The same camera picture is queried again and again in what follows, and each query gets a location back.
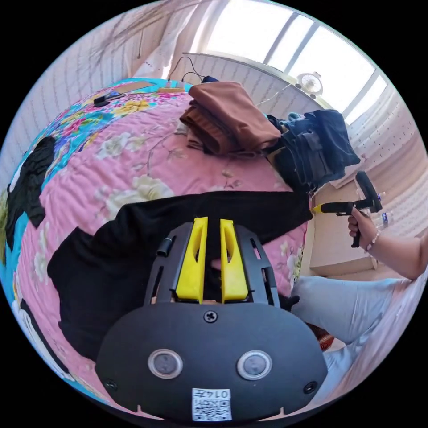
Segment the yellow plastic piece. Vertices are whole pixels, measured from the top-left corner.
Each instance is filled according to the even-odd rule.
[[[202,304],[207,227],[208,217],[195,219],[178,278],[176,294],[180,300],[196,300]]]
[[[247,280],[233,221],[220,220],[222,248],[222,303],[244,300],[248,296]]]
[[[312,212],[313,212],[313,213],[317,213],[317,214],[322,213],[322,211],[321,211],[321,207],[322,207],[322,204],[321,204],[321,205],[317,205],[317,206],[313,207],[313,208],[312,208]]]

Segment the window frame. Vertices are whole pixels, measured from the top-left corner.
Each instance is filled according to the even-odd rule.
[[[254,1],[254,2],[259,2],[259,3],[265,3],[265,4],[271,4],[273,2],[267,1],[267,0],[247,0],[247,1]],[[254,60],[251,60],[250,58],[244,58],[244,57],[238,57],[236,55],[230,55],[227,54],[225,52],[217,52],[217,51],[211,51],[207,49],[208,46],[208,42],[213,34],[214,28],[217,25],[218,20],[220,19],[221,14],[223,13],[224,9],[226,8],[226,6],[229,4],[230,0],[219,0],[218,4],[213,7],[209,12],[210,14],[210,18],[207,20],[207,25],[205,26],[205,28],[203,29],[202,33],[201,33],[201,37],[198,41],[198,43],[196,44],[196,49],[194,53],[198,53],[198,54],[208,54],[208,55],[215,55],[215,56],[221,56],[223,58],[229,58],[238,62],[243,62],[246,63],[252,67],[258,68],[262,71],[266,71],[269,74],[273,74],[277,77],[279,77],[280,79],[284,80],[287,83],[290,84],[296,84],[297,80],[292,77],[289,72],[291,70],[291,68],[294,66],[294,64],[297,62],[299,56],[302,54],[302,52],[304,51],[306,45],[309,43],[310,39],[312,38],[312,36],[314,35],[314,33],[316,32],[316,30],[319,27],[323,27],[326,30],[330,31],[331,33],[333,33],[335,36],[339,37],[340,39],[342,39],[343,41],[345,41],[347,44],[350,45],[351,48],[355,49],[364,59],[366,59],[367,61],[370,62],[370,64],[372,64],[374,70],[372,75],[369,77],[369,79],[367,80],[366,84],[363,86],[363,88],[358,92],[358,94],[355,96],[355,98],[353,100],[350,101],[350,103],[348,104],[348,106],[342,111],[342,115],[344,117],[344,119],[346,120],[346,118],[349,116],[349,114],[354,110],[354,108],[363,100],[363,98],[365,97],[365,95],[369,92],[369,90],[372,88],[373,84],[375,83],[376,79],[380,76],[385,83],[388,85],[389,84],[389,80],[387,79],[387,77],[385,76],[385,74],[379,69],[379,67],[371,60],[371,58],[369,58],[361,49],[359,49],[354,43],[352,43],[349,39],[347,39],[346,37],[344,37],[343,35],[341,35],[338,31],[334,30],[333,28],[329,27],[326,24],[323,24],[322,22],[320,22],[319,20],[317,20],[316,18],[307,15],[306,13],[297,11],[294,8],[291,8],[289,6],[285,6],[287,9],[289,9],[290,11],[292,11],[291,16],[289,17],[289,19],[285,22],[284,26],[282,27],[282,29],[280,30],[277,38],[275,39],[275,41],[273,42],[272,46],[270,47],[268,53],[266,54],[266,57],[264,58],[264,61],[261,62],[257,62]],[[285,36],[285,34],[287,33],[288,29],[291,27],[291,24],[294,22],[294,20],[299,16],[302,15],[306,18],[309,18],[313,21],[313,24],[309,27],[306,35],[304,36],[303,40],[300,42],[299,46],[297,47],[296,51],[294,52],[294,54],[292,55],[292,57],[290,58],[287,66],[285,67],[284,71],[280,71],[278,69],[276,69],[275,67],[272,67],[269,65],[269,61],[271,60],[276,48],[278,47],[278,45],[280,44],[282,38]],[[316,103],[318,103],[321,107],[323,107],[324,109],[334,109],[334,107],[330,106],[323,98],[322,96],[317,96],[317,98],[314,100]]]

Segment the wooden cabinet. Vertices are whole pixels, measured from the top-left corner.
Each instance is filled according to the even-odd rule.
[[[327,184],[315,195],[316,205],[358,199],[354,181],[335,189]],[[361,248],[352,248],[348,217],[335,214],[315,215],[315,236],[310,269],[315,275],[339,276],[373,269],[376,261]]]

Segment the pink floral bedspread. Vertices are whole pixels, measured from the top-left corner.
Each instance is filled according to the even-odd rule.
[[[264,158],[218,158],[187,148],[186,137],[173,132],[189,100],[182,94],[136,110],[91,138],[46,185],[41,195],[46,217],[38,229],[29,222],[22,240],[15,293],[26,300],[70,375],[115,407],[94,362],[81,357],[58,327],[59,298],[46,267],[64,238],[77,226],[95,233],[127,203],[215,190],[290,190]],[[264,246],[281,294],[290,293],[298,275],[306,227]]]

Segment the yellow tip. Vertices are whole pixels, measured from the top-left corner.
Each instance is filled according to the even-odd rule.
[[[322,211],[321,211],[321,205],[317,205],[317,206],[313,207],[312,208],[312,212],[315,213],[315,214],[322,213]]]

